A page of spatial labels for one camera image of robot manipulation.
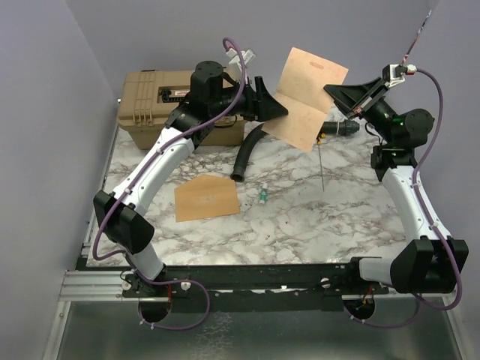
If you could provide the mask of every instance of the manila envelope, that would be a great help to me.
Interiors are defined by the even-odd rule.
[[[240,212],[236,185],[229,178],[201,175],[178,186],[174,193],[177,223]]]
[[[274,95],[289,114],[267,121],[262,130],[310,152],[333,104],[323,86],[341,84],[347,72],[345,67],[293,47]]]

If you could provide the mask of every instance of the black hose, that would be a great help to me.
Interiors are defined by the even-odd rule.
[[[243,143],[238,150],[235,165],[233,165],[233,171],[230,178],[235,182],[243,182],[245,180],[245,170],[247,169],[248,159],[255,145],[260,139],[262,139],[267,133],[262,130],[263,124],[255,127],[243,140]]]
[[[235,182],[244,182],[245,181],[245,170],[247,169],[248,159],[255,148],[255,145],[260,139],[262,139],[266,132],[262,130],[263,124],[255,127],[243,140],[243,143],[238,150],[237,158],[235,160],[235,165],[233,165],[233,171],[230,175],[230,178]],[[356,133],[360,129],[358,122],[353,120],[344,120],[340,124],[336,121],[326,121],[323,123],[320,134],[338,134],[342,136],[349,136]]]

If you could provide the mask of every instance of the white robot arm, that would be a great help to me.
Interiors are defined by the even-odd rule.
[[[210,75],[199,68],[206,69]],[[220,113],[233,102],[235,87],[218,91],[223,82],[223,71],[219,72],[218,68],[221,66],[213,61],[197,65],[189,96],[170,114],[155,146],[111,194],[100,191],[94,199],[97,221],[106,224],[104,232],[124,248],[133,265],[149,280],[158,278],[164,264],[150,242],[154,229],[143,216],[171,172],[194,151],[212,127],[182,136],[185,131]],[[385,93],[404,81],[403,75],[408,69],[411,71],[412,68],[389,65],[384,69],[383,78],[368,84],[325,86],[343,114],[349,118],[365,118],[387,141],[386,145],[373,148],[371,166],[391,195],[406,238],[411,240],[395,259],[362,257],[354,258],[352,262],[357,264],[359,281],[387,284],[399,293],[450,293],[456,277],[448,251],[440,240],[448,242],[460,270],[467,258],[468,247],[465,241],[454,240],[440,222],[419,174],[414,173],[417,163],[413,149],[426,143],[434,119],[424,109],[398,115],[384,101]],[[242,105],[232,106],[230,115],[240,113],[246,119],[263,122],[288,113],[266,91],[259,77],[256,78],[256,92],[246,85],[242,97],[238,102]],[[216,113],[212,114],[212,109],[216,109]]]

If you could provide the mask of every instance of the marble surface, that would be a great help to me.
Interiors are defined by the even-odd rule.
[[[328,121],[341,120],[333,108]],[[246,132],[256,124],[248,124]],[[363,128],[345,138],[329,136],[306,154],[267,136],[250,157],[246,181],[237,184],[240,214],[176,223],[173,190],[201,174],[229,177],[238,147],[200,147],[160,189],[146,219],[154,248],[167,265],[335,263],[353,256],[395,257],[406,245],[386,189],[370,168],[375,137]],[[128,133],[118,136],[104,189],[111,191],[141,161]],[[265,205],[259,204],[268,183]],[[116,248],[102,235],[99,254]],[[127,265],[123,256],[88,266]]]

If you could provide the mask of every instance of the small bottle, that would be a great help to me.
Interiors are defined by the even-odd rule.
[[[260,204],[265,204],[265,201],[267,200],[267,189],[269,188],[269,185],[264,182],[262,185],[262,190],[260,191]]]

